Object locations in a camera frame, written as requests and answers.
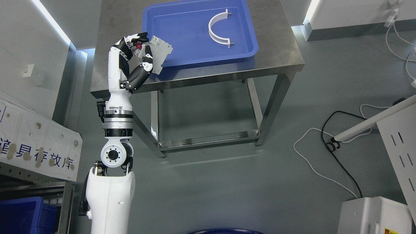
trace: blue bin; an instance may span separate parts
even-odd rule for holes
[[[234,229],[234,228],[214,228],[206,229],[197,232],[191,232],[188,234],[263,234],[258,231],[244,230],[244,229]]]
[[[218,36],[230,38],[228,49],[211,39],[210,19],[228,9],[232,16],[213,25]],[[259,49],[246,0],[181,0],[153,4],[143,10],[142,32],[171,44],[163,67],[251,57]]]
[[[41,197],[0,201],[0,233],[53,234],[56,210]]]

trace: stainless steel table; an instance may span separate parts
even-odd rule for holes
[[[94,57],[91,93],[107,98],[108,51],[124,35],[141,32],[142,11],[168,0],[103,0],[97,47]],[[203,145],[253,140],[262,145],[296,72],[305,62],[279,0],[247,0],[259,50],[250,58],[203,65],[167,67],[158,76],[152,74],[137,92],[151,93],[151,132],[134,115],[134,132],[157,155],[164,152]],[[269,102],[262,115],[253,77],[277,75]],[[176,139],[159,142],[158,91],[230,80],[246,80],[258,129],[216,136]]]

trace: blue tray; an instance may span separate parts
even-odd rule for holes
[[[188,234],[263,234],[258,231],[244,230],[244,229],[234,229],[234,228],[214,228],[206,229],[197,232],[191,232]]]
[[[210,19],[228,12],[228,19],[213,25],[213,32],[230,38],[228,49],[208,33]],[[246,0],[183,0],[154,4],[143,11],[143,32],[171,44],[173,51],[163,67],[251,57],[258,51],[256,35]]]

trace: white semicircular bracket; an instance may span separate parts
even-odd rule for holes
[[[212,26],[218,21],[228,19],[228,15],[232,15],[232,13],[228,13],[228,9],[226,9],[225,12],[219,13],[215,15],[214,17],[212,17],[208,23],[208,31],[209,31],[209,35],[216,43],[227,45],[228,48],[230,48],[230,45],[233,45],[234,43],[231,43],[229,38],[223,38],[223,37],[217,36],[211,29]]]

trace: white wall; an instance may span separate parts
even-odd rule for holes
[[[0,22],[0,90],[52,118],[69,45],[30,0],[1,0]],[[45,72],[40,86],[22,78],[25,64]]]
[[[367,25],[385,22],[393,9],[387,0],[313,0],[318,2],[312,16],[313,29]],[[406,0],[400,6],[397,20],[416,18],[416,1]]]
[[[291,26],[302,25],[311,0],[280,0]]]
[[[95,47],[101,0],[40,1],[65,31],[77,50]]]

